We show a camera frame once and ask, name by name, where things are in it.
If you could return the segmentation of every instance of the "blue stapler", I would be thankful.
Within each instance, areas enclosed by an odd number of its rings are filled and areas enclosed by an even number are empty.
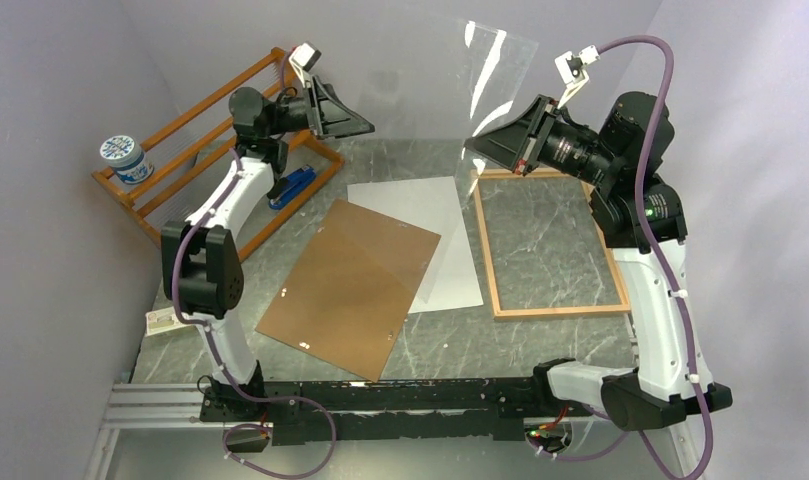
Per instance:
[[[295,170],[289,175],[283,177],[279,183],[285,183],[280,190],[280,194],[269,200],[269,207],[272,210],[280,210],[286,206],[293,198],[299,193],[304,191],[305,188],[316,179],[316,171],[309,165]]]

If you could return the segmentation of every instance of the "marble tabletop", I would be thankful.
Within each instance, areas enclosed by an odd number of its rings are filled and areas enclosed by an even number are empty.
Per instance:
[[[471,195],[471,159],[460,141],[353,140],[331,146],[345,167],[243,264],[245,291],[239,316],[267,380],[357,380],[358,377],[254,331],[316,226],[349,184],[454,176],[481,285],[484,305],[410,314],[389,356],[383,379],[529,376],[557,357],[594,365],[629,367],[634,358],[624,316],[493,319],[481,240]],[[289,169],[326,160],[299,149]],[[206,198],[226,171],[225,158],[193,184]],[[618,296],[577,181],[568,178],[481,180],[493,264],[503,308],[616,303]],[[237,245],[266,225],[265,203],[252,212]],[[157,294],[154,308],[170,306]],[[134,383],[189,383],[211,373],[203,342],[192,329],[144,338]]]

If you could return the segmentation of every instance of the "white container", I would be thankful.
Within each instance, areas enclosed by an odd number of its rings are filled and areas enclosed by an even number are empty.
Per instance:
[[[101,158],[113,169],[122,183],[136,185],[154,173],[154,165],[133,138],[116,135],[101,145]]]

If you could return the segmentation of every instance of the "wooden frame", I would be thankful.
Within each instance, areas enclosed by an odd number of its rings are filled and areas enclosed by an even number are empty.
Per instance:
[[[266,55],[259,62],[251,65],[247,70],[240,73],[233,80],[227,82],[223,87],[213,92],[210,96],[202,100],[200,103],[189,109],[189,111],[177,117],[174,121],[163,127],[160,131],[153,134],[150,138],[142,142],[142,148],[147,152],[154,148],[160,142],[164,141],[174,132],[180,130],[184,125],[189,123],[192,119],[203,113],[205,110],[213,106],[217,101],[224,98],[229,93],[239,88],[242,84],[250,80],[254,75],[262,71],[269,65],[279,65],[286,55],[280,48],[273,48],[271,53]],[[284,81],[289,84],[295,79],[295,72],[292,69],[286,69],[287,74]],[[274,85],[263,92],[266,97],[277,95],[280,91],[279,85]],[[104,190],[107,191],[121,206],[121,209],[130,216],[137,225],[148,235],[148,238],[154,242],[157,247],[160,245],[160,233],[157,229],[148,223],[146,217],[157,209],[160,205],[168,201],[172,196],[179,192],[184,186],[191,182],[195,177],[200,175],[204,170],[211,167],[216,161],[224,156],[230,147],[236,142],[236,136],[220,145],[212,153],[198,162],[188,172],[184,173],[177,180],[165,186],[161,191],[147,203],[142,206],[136,206],[136,201],[140,199],[146,192],[151,191],[157,187],[168,175],[180,168],[181,165],[186,163],[190,158],[194,157],[204,147],[216,140],[220,135],[226,132],[231,126],[231,119],[228,117],[226,120],[218,124],[215,128],[210,130],[207,134],[199,138],[195,143],[180,152],[168,164],[156,170],[147,180],[137,185],[129,192],[125,192],[114,184],[111,179],[114,172],[111,168],[107,167],[103,170],[92,172],[94,178]],[[310,197],[313,196],[325,183],[328,182],[333,175],[342,168],[344,159],[342,155],[338,154],[331,148],[316,140],[309,130],[304,130],[297,133],[289,142],[289,151],[293,151],[298,147],[307,147],[313,150],[320,156],[328,159],[331,162],[329,168],[325,169],[307,188],[304,189],[298,196],[292,199],[286,207],[284,207],[278,215],[263,228],[254,238],[252,238],[247,245],[239,250],[239,259],[244,261],[251,253],[254,252],[260,245],[263,244],[278,228],[281,227]]]
[[[501,302],[498,298],[498,285],[495,280],[495,266],[492,264],[492,252],[489,247],[489,236],[486,228],[486,218],[484,216],[483,204],[481,202],[480,181],[481,180],[501,180],[501,179],[526,179],[526,178],[561,178],[568,177],[563,173],[554,169],[541,168],[535,172],[522,177],[505,170],[485,170],[482,174],[476,175],[477,182],[474,188],[475,211],[478,217],[478,232],[481,237],[481,245],[483,246],[484,265],[486,267],[487,284],[489,287],[490,300],[492,301],[492,311],[496,320],[523,320],[534,318],[553,318],[553,317],[573,317],[573,316],[594,316],[594,315],[618,315],[630,313],[631,305],[628,300],[627,289],[625,282],[622,279],[622,274],[616,266],[616,261],[613,259],[613,252],[604,244],[604,235],[601,230],[596,227],[598,232],[598,239],[601,242],[601,248],[604,249],[604,256],[607,258],[607,266],[610,269],[610,274],[613,277],[613,283],[616,286],[616,292],[619,295],[619,303],[615,305],[591,305],[583,307],[548,307],[548,308],[530,308],[518,310],[503,310]],[[591,189],[585,183],[582,183],[584,195],[589,199]]]

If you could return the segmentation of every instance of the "cardboard sheet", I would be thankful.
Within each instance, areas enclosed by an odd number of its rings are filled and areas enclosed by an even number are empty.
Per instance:
[[[336,200],[256,330],[377,381],[439,240]]]
[[[348,201],[442,236],[410,313],[483,305],[454,177],[349,185]]]

